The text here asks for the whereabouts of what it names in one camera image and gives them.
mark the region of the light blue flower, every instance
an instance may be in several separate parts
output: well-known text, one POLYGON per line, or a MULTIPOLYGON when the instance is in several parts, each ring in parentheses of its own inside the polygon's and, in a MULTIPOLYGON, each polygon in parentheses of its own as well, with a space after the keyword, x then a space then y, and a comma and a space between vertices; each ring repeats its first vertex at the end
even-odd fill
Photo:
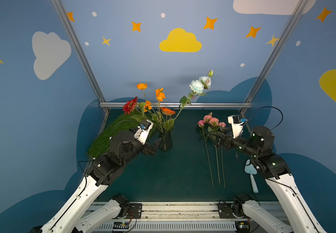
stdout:
POLYGON ((190 84, 189 87, 191 88, 192 91, 200 94, 203 93, 204 91, 204 85, 201 81, 199 80, 193 80, 190 84))
POLYGON ((199 81, 201 81, 204 85, 204 89, 209 89, 211 87, 211 78, 208 76, 202 76, 199 78, 199 81))

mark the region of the small shovel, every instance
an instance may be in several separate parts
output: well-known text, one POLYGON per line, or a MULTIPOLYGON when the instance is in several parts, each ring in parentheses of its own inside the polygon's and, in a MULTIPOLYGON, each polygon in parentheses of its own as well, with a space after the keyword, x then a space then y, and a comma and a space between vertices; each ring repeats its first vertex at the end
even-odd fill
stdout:
POLYGON ((253 177, 253 175, 256 175, 258 173, 258 171, 252 165, 252 163, 250 162, 250 160, 247 160, 246 163, 245 163, 245 172, 250 175, 253 192, 254 193, 258 193, 259 190, 258 190, 258 187, 256 185, 255 179, 253 177))

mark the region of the green grass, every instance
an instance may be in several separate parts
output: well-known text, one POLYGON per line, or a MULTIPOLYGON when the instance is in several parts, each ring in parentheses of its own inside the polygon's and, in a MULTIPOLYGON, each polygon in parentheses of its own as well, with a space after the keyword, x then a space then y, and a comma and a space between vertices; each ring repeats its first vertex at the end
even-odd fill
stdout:
MULTIPOLYGON (((91 158, 97 158, 101 154, 106 153, 110 146, 111 136, 115 136, 116 133, 119 131, 129 130, 132 127, 137 127, 139 125, 139 122, 135 121, 133 118, 130 118, 134 114, 138 114, 138 112, 134 111, 134 113, 131 113, 131 114, 121 114, 113 122, 111 122, 111 124, 108 124, 108 126, 103 130, 103 132, 91 144, 91 146, 88 149, 87 155, 91 158)), ((149 139, 155 133, 155 131, 156 131, 156 126, 154 125, 147 139, 149 139)))

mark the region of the white arm segment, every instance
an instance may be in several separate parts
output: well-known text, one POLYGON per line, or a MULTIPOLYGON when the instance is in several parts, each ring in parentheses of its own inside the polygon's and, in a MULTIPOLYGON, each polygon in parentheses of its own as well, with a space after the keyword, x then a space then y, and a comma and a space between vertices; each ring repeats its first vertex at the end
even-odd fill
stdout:
POLYGON ((90 213, 89 215, 82 217, 76 224, 78 231, 83 233, 91 233, 102 223, 110 221, 116 218, 120 213, 121 207, 119 203, 111 199, 106 205, 102 206, 98 210, 90 213))
POLYGON ((318 230, 318 233, 327 233, 318 223, 316 217, 314 217, 304 198, 301 196, 299 189, 295 184, 294 177, 289 174, 284 174, 279 176, 279 178, 280 179, 277 180, 273 177, 270 178, 270 180, 287 185, 289 188, 284 185, 272 182, 268 179, 265 181, 273 190, 274 194, 278 198, 278 201, 281 203, 281 206, 285 211, 292 229, 294 229, 294 232, 317 233, 318 230))
POLYGON ((254 200, 246 201, 243 205, 243 212, 256 221, 268 233, 291 233, 292 227, 278 220, 268 211, 263 209, 254 200))
POLYGON ((91 203, 108 187, 102 184, 96 186, 96 181, 91 176, 87 176, 86 179, 86 187, 84 177, 79 188, 76 189, 58 213, 41 227, 43 233, 71 233, 91 203))

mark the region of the orange flower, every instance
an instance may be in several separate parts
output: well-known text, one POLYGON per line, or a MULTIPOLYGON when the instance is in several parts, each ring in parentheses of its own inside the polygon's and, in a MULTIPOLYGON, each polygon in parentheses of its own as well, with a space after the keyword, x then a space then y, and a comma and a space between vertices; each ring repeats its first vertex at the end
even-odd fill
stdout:
POLYGON ((156 93, 156 99, 159 101, 163 101, 163 99, 165 99, 165 94, 163 92, 156 93))
POLYGON ((175 111, 173 111, 173 110, 171 110, 169 108, 166 108, 166 107, 161 107, 161 110, 162 110, 162 113, 164 115, 167 115, 167 116, 171 116, 171 115, 173 115, 173 114, 176 113, 175 111))
POLYGON ((137 85, 139 90, 145 90, 147 88, 147 83, 140 83, 137 85))
POLYGON ((152 109, 152 107, 151 107, 151 102, 150 101, 148 101, 148 100, 146 100, 146 105, 145 105, 145 109, 144 109, 144 112, 147 112, 147 109, 146 108, 148 108, 149 110, 151 110, 152 109))

